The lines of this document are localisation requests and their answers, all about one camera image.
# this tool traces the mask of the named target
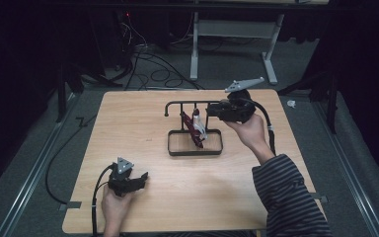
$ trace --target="striped shirt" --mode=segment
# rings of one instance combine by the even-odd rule
[[[267,212],[266,237],[332,236],[328,222],[291,159],[279,155],[252,169]]]

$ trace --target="gray carpet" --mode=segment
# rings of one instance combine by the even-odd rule
[[[231,42],[226,41],[224,45],[213,51],[211,49],[218,46],[216,42],[210,41],[201,45],[204,50],[200,52],[199,79],[196,83],[205,89],[224,89],[233,80],[265,77],[265,69],[259,61],[259,53],[265,50],[267,42],[264,40],[246,41],[245,39],[228,40]],[[303,44],[297,44],[294,41],[279,42],[272,56],[272,63],[279,80],[278,85],[271,86],[265,81],[254,88],[280,90],[297,82],[304,72],[315,45],[315,42]],[[178,71],[188,77],[190,74],[190,49],[184,44],[180,44],[180,47],[171,47],[170,50],[165,51],[151,46],[148,50],[173,64]],[[149,55],[141,54],[141,56],[153,59]],[[153,62],[138,60],[136,73],[150,77],[152,72],[160,68]],[[108,74],[114,75],[115,72],[108,70]],[[154,77],[160,79],[165,75],[166,72],[158,72],[154,74]],[[130,89],[165,87],[165,81],[154,82],[153,80],[142,87],[142,80],[145,81],[144,76],[141,76],[140,79],[133,78]],[[192,89],[193,86],[186,82],[180,85],[180,88]],[[70,104],[72,106],[71,113],[49,151],[48,157],[57,154],[49,172],[49,185],[52,192],[62,200],[69,200],[72,194],[93,123],[90,122],[87,127],[83,127],[59,153],[57,153],[58,149],[78,130],[80,121],[77,118],[87,120],[98,112],[101,99],[108,90],[111,89],[104,86],[86,85],[85,92],[82,95],[76,95],[77,102],[75,105]],[[329,200],[329,202],[323,203],[323,208],[331,229],[335,236],[340,237],[372,236],[348,183],[345,181],[331,138],[325,131],[325,124],[317,116],[316,104],[310,103],[303,94],[280,97],[280,100],[316,190]],[[295,100],[296,108],[286,106],[287,100]],[[357,178],[379,216],[379,169],[362,141],[359,129],[349,116],[341,95],[338,107],[336,138],[340,141]],[[57,98],[54,95],[48,102],[48,110],[32,126],[17,156],[0,179],[0,226],[45,146],[46,140],[56,126],[56,119]],[[40,174],[39,182],[34,187],[27,205],[21,209],[22,214],[16,220],[14,229],[11,230],[12,236],[67,236],[61,229],[65,211],[59,210],[60,204],[46,192],[44,175],[44,173]],[[132,236],[146,235],[137,233]]]

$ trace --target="person's left hand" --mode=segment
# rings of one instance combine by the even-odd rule
[[[125,215],[128,213],[130,201],[133,197],[134,192],[125,195],[125,197],[119,197],[107,185],[104,186],[102,201],[104,218],[106,219],[104,236],[117,237],[119,235],[119,229]]]

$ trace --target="black and gray striped sleeve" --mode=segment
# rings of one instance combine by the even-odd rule
[[[332,236],[328,222],[288,156],[276,156],[252,172],[268,212],[266,236]]]

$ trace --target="human hand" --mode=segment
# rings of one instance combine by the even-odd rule
[[[103,214],[106,219],[104,230],[105,237],[117,237],[119,229],[125,215],[128,213],[130,201],[134,197],[134,192],[119,197],[108,186],[104,186],[104,197],[102,201]]]
[[[254,152],[261,164],[275,156],[266,144],[262,117],[253,114],[245,123],[232,121],[224,121],[224,123],[236,131],[242,143]]]

